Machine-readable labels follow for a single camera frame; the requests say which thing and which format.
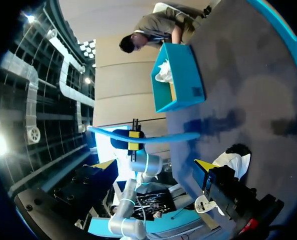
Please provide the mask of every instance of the screw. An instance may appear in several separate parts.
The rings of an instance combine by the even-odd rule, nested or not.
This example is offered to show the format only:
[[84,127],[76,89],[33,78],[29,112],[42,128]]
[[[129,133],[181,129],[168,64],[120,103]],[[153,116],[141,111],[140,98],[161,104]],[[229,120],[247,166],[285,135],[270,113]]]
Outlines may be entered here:
[[42,201],[38,198],[34,199],[34,203],[35,205],[41,205],[42,204]]
[[33,207],[32,207],[32,205],[28,204],[25,206],[25,209],[26,209],[26,211],[30,212],[33,210]]

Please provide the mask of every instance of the gray carpet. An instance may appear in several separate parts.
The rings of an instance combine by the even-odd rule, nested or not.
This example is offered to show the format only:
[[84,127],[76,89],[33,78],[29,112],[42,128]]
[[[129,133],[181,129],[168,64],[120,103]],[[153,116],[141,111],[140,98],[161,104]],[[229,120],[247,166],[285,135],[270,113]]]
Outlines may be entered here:
[[[246,0],[221,1],[191,40],[206,101],[167,113],[168,131],[202,137],[171,143],[174,178],[196,198],[195,158],[212,162],[236,143],[252,157],[245,183],[281,199],[283,223],[297,206],[297,68],[271,24]],[[214,211],[222,227],[233,224]]]

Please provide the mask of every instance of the ventilation duct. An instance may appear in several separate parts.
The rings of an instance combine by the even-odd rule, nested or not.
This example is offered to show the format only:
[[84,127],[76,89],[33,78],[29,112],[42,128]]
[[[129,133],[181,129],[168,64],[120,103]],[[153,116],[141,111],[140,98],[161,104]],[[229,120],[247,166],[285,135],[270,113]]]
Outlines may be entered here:
[[10,51],[4,55],[0,67],[8,73],[15,74],[29,81],[26,99],[25,127],[28,144],[37,144],[41,139],[41,133],[37,127],[38,72],[32,65],[20,59]]
[[81,66],[78,61],[71,54],[69,54],[68,49],[61,43],[57,36],[57,30],[53,29],[48,31],[46,38],[64,57],[59,75],[60,91],[65,97],[94,108],[95,101],[93,99],[67,85],[70,64],[80,73],[85,72],[85,66]]
[[85,128],[84,124],[82,123],[81,103],[79,101],[76,102],[75,118],[77,121],[77,131],[79,133],[84,133],[86,128]]

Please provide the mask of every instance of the wall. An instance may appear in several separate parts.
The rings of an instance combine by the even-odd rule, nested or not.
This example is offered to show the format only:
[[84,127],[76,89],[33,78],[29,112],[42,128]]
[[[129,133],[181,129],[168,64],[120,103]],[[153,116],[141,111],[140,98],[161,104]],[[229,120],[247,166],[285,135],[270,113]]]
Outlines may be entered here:
[[[119,43],[134,26],[152,12],[156,0],[59,0],[65,20],[80,42],[96,39],[95,106],[93,125],[131,125],[138,118],[147,137],[167,134],[165,114],[156,113],[151,86],[151,70],[158,50],[144,47],[132,54],[120,50]],[[198,9],[210,0],[175,0]],[[150,144],[150,154],[170,158],[168,144]]]
[[151,70],[158,50],[144,47],[132,54],[120,50],[122,35],[96,40],[93,125],[116,125],[164,118],[155,112]]
[[[59,0],[65,20],[80,42],[129,33],[158,0]],[[204,9],[211,0],[172,0]]]

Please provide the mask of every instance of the cable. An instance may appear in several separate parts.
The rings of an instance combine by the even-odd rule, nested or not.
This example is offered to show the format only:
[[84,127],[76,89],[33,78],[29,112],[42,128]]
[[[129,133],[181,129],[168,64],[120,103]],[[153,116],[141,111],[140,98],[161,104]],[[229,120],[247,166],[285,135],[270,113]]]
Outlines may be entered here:
[[137,196],[137,189],[142,185],[142,174],[140,176],[140,185],[139,186],[136,186],[135,189],[134,189],[134,192],[135,192],[135,197],[136,197],[136,201],[138,202],[138,205],[140,206],[140,208],[142,209],[143,211],[143,218],[144,218],[144,228],[146,230],[146,224],[147,224],[147,216],[145,214],[145,211],[144,211],[144,207],[142,206],[138,196]]
[[140,203],[140,200],[139,200],[138,196],[136,196],[136,194],[137,194],[137,193],[135,193],[136,200],[137,200],[137,202],[138,202],[138,204],[139,204],[140,208],[141,208],[141,209],[142,209],[142,211],[143,211],[143,218],[144,218],[144,228],[145,228],[145,230],[146,230],[146,225],[147,225],[147,217],[146,217],[146,215],[145,215],[144,207],[143,207],[143,206],[142,206],[142,204]]
[[136,137],[122,136],[115,132],[106,131],[104,129],[93,127],[93,126],[88,126],[87,130],[92,133],[104,134],[115,140],[136,143],[136,144],[148,144],[148,143],[159,144],[159,143],[184,142],[184,141],[197,139],[201,136],[201,134],[198,132],[184,132],[184,133],[170,134],[170,135],[159,136],[159,137],[136,138]]
[[189,230],[186,230],[186,231],[183,231],[183,232],[180,232],[180,233],[178,233],[178,234],[175,234],[175,235],[173,235],[173,236],[168,236],[168,237],[159,237],[159,238],[157,238],[157,237],[152,237],[150,233],[148,233],[147,235],[150,235],[150,236],[149,236],[150,239],[157,239],[157,240],[171,239],[171,238],[175,238],[175,237],[177,237],[177,236],[181,236],[181,235],[185,235],[185,234],[187,234],[187,233],[193,232],[193,231],[195,231],[195,230],[197,230],[197,229],[200,229],[201,227],[204,227],[204,225],[202,224],[202,225],[200,225],[200,226],[194,227],[194,228],[192,228],[192,229],[189,229]]

